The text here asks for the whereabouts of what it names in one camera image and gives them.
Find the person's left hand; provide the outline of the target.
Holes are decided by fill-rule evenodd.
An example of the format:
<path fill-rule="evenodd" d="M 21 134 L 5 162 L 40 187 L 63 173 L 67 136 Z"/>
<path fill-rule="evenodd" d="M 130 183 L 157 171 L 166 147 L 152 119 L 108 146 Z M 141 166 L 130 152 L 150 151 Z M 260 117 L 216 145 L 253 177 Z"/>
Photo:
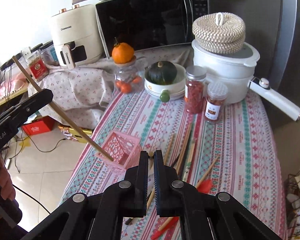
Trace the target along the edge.
<path fill-rule="evenodd" d="M 10 220 L 13 221 L 14 224 L 18 224 L 23 216 L 15 197 L 16 192 L 11 176 L 5 167 L 4 160 L 0 153 L 0 220 L 3 218 L 5 222 L 8 222 L 8 225 L 10 224 Z"/>

